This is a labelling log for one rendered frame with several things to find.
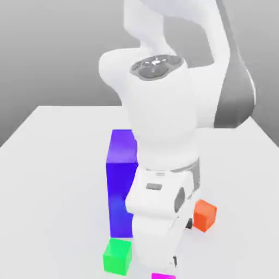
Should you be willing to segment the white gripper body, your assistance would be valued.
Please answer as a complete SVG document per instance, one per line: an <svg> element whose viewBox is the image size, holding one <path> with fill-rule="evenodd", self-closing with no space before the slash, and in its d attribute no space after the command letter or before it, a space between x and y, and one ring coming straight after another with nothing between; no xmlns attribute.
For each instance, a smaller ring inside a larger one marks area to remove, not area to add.
<svg viewBox="0 0 279 279"><path fill-rule="evenodd" d="M177 266L177 247L195 208L187 200L174 219L134 216L132 232L139 262L155 271L173 270Z"/></svg>

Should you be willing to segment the small green cube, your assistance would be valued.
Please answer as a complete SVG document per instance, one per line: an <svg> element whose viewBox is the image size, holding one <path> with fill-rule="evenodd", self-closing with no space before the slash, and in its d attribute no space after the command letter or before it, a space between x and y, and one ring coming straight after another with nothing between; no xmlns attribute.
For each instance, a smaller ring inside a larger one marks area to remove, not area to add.
<svg viewBox="0 0 279 279"><path fill-rule="evenodd" d="M126 276L132 260L132 242L110 238L102 258L106 272Z"/></svg>

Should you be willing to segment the small orange cube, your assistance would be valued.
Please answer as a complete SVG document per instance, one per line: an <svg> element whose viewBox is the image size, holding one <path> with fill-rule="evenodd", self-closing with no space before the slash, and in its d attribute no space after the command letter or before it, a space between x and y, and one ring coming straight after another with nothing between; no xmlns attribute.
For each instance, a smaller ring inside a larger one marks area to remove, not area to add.
<svg viewBox="0 0 279 279"><path fill-rule="evenodd" d="M200 199L196 202L193 213L193 226L206 232L215 222L217 207Z"/></svg>

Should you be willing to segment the large blue box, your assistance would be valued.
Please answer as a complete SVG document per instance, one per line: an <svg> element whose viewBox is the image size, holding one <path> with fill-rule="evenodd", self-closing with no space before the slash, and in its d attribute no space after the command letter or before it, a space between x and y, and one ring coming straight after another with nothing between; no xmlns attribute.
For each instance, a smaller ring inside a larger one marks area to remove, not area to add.
<svg viewBox="0 0 279 279"><path fill-rule="evenodd" d="M133 214L127 212L125 199L138 166L137 142L131 130L111 133L106 159L106 178L110 235L112 238L132 238Z"/></svg>

